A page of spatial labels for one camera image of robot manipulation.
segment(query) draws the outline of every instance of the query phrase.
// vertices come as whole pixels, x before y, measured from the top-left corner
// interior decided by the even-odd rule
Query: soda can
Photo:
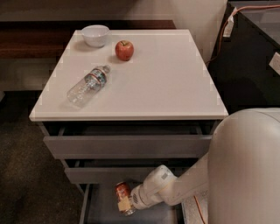
[[[125,182],[118,183],[115,186],[115,194],[118,200],[119,210],[126,216],[131,215],[136,211],[136,209],[132,205],[130,193],[130,187]]]

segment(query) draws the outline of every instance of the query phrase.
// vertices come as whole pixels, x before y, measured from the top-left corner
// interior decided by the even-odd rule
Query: white bowl
[[[103,47],[106,44],[109,28],[105,25],[90,25],[81,30],[82,37],[89,46]]]

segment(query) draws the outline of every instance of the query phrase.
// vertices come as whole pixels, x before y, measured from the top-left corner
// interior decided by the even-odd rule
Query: red apple
[[[121,40],[115,46],[115,55],[119,60],[130,60],[134,52],[134,46],[128,40]]]

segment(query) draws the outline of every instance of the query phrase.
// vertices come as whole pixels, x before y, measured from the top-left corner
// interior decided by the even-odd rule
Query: white wall
[[[227,0],[1,0],[0,21],[173,19],[208,61]]]

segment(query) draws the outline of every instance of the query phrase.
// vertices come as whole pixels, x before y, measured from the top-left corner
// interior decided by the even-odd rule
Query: plastic bottle
[[[110,70],[108,65],[95,67],[67,92],[68,100],[76,106],[83,107],[105,86]]]

